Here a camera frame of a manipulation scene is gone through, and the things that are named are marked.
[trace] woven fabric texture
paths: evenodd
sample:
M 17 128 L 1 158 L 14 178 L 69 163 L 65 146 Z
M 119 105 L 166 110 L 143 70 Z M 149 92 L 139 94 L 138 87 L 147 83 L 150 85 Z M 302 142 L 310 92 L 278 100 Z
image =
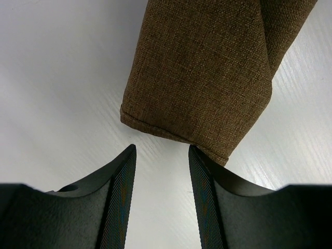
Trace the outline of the woven fabric texture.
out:
M 316 0 L 149 0 L 121 121 L 225 165 Z

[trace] white surface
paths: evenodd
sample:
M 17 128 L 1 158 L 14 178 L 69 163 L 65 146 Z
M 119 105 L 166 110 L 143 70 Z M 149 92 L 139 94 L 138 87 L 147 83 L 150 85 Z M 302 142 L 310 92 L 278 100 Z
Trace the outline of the white surface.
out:
M 0 182 L 57 190 L 135 143 L 126 248 L 201 248 L 188 146 L 119 121 L 146 2 L 2 0 Z M 331 17 L 320 0 L 227 168 L 273 189 L 332 182 Z

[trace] folded cloth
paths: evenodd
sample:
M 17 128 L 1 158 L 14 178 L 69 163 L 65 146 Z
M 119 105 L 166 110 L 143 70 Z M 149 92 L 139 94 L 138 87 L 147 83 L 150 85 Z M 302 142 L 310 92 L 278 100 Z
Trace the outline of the folded cloth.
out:
M 225 165 L 316 0 L 149 0 L 121 122 Z

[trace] black plastic part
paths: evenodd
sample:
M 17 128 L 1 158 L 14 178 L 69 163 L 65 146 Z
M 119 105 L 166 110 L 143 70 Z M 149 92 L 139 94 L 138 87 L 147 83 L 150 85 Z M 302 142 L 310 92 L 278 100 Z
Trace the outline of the black plastic part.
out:
M 203 249 L 331 248 L 332 186 L 269 190 L 195 146 L 189 167 Z
M 0 248 L 124 248 L 135 165 L 130 145 L 58 192 L 0 184 Z

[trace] brown cloth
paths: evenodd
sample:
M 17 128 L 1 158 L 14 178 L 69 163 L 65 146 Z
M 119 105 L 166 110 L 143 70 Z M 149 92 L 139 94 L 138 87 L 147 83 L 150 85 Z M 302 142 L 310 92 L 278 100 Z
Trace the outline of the brown cloth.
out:
M 316 0 L 149 0 L 121 121 L 225 165 Z

